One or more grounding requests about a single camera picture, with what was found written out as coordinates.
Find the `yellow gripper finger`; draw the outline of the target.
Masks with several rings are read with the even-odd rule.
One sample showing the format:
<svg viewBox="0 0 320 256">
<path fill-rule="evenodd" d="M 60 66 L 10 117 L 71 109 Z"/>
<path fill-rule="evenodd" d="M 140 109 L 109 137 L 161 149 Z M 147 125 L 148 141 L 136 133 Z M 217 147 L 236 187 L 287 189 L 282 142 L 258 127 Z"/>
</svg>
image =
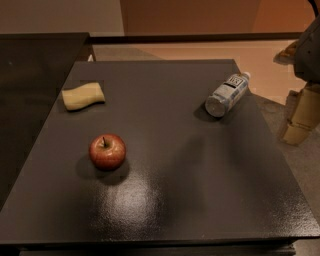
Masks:
<svg viewBox="0 0 320 256">
<path fill-rule="evenodd" d="M 291 90 L 286 99 L 284 121 L 279 139 L 289 145 L 299 145 L 320 124 L 320 85 L 307 83 L 299 92 Z"/>
<path fill-rule="evenodd" d="M 298 41 L 292 42 L 285 49 L 277 53 L 273 58 L 273 61 L 278 64 L 294 64 L 297 44 L 298 44 Z"/>
</svg>

